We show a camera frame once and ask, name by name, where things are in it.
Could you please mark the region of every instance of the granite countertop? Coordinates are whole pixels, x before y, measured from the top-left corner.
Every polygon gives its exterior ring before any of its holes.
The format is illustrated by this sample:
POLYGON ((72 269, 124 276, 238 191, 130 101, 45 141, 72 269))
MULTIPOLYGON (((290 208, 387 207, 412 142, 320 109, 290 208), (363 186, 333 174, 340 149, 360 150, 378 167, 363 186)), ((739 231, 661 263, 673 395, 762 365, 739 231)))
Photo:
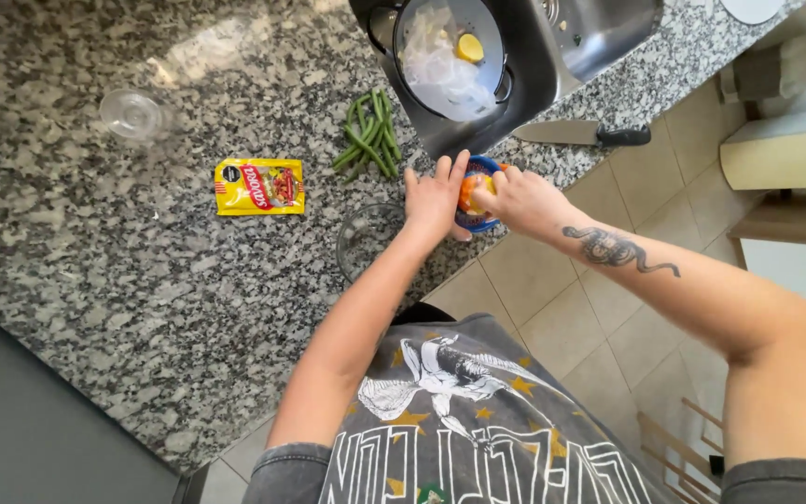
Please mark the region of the granite countertop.
MULTIPOLYGON (((749 27, 664 0, 651 38, 541 119, 648 122, 805 3, 749 27)), ((342 188, 329 167, 349 102, 386 85, 346 0, 0 2, 0 325, 177 470, 207 463, 271 414, 344 290, 344 216, 402 200, 401 180, 342 188), (166 103, 169 134, 106 131, 98 102, 124 87, 166 103), (306 214, 218 218, 227 157, 302 160, 306 214)), ((565 188, 606 153, 509 138, 489 155, 565 188)), ((443 246, 410 296, 503 234, 443 246)))

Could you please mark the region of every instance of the glass bowl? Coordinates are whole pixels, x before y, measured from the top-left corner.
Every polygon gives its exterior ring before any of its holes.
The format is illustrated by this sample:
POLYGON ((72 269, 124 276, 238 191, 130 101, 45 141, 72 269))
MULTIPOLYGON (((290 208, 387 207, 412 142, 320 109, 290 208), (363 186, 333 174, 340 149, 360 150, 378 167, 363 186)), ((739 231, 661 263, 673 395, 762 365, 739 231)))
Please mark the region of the glass bowl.
POLYGON ((406 210, 393 203, 360 208, 341 225, 337 257, 342 274, 353 283, 403 229, 406 210))

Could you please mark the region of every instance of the bunch of green beans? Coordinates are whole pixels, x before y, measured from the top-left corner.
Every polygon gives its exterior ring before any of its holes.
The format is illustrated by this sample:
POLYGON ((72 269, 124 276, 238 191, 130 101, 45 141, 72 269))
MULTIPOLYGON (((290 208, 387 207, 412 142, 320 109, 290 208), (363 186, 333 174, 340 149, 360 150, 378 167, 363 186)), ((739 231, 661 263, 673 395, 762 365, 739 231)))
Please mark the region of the bunch of green beans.
POLYGON ((364 173, 370 162, 374 162, 387 178, 399 176, 395 162, 402 160, 403 156, 397 147, 391 112, 390 99, 384 90, 377 88, 365 93, 347 109, 344 133, 351 145, 331 163, 339 174, 353 166, 353 171, 344 179, 345 184, 364 173), (370 106, 372 115, 367 116, 366 111, 370 106), (358 131, 354 130, 354 126, 358 126, 358 131))

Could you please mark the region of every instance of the hand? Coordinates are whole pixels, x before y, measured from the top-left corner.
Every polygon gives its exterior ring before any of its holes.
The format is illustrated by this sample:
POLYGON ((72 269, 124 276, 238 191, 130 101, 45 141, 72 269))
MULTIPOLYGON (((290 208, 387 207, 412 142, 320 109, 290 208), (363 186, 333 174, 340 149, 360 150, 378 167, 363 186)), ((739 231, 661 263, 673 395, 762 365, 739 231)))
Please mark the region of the hand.
POLYGON ((471 239, 471 233, 456 225, 453 216, 459 202, 459 188, 471 154, 462 151, 454 164, 449 156, 437 161, 434 176, 419 178, 412 168, 406 168, 406 228, 430 246, 430 252, 448 234, 459 241, 471 239))
POLYGON ((498 217, 515 232, 543 240, 552 229, 573 224, 583 215, 562 191, 531 172, 509 166, 493 175, 496 195, 482 187, 472 198, 481 208, 498 217))

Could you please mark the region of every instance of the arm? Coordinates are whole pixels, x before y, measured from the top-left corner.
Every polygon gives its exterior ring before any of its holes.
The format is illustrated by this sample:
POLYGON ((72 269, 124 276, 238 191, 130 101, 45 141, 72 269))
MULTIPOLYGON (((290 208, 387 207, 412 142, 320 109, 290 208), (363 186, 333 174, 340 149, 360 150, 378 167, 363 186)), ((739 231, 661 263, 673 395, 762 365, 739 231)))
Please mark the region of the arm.
POLYGON ((330 447, 375 349, 425 258, 453 224, 468 151, 437 161, 434 177, 407 168, 403 230, 325 316, 291 374, 266 448, 291 442, 330 447))
POLYGON ((590 219, 534 173, 495 176, 475 198, 523 232, 617 281, 730 365, 728 466, 806 458, 806 300, 678 246, 590 219))

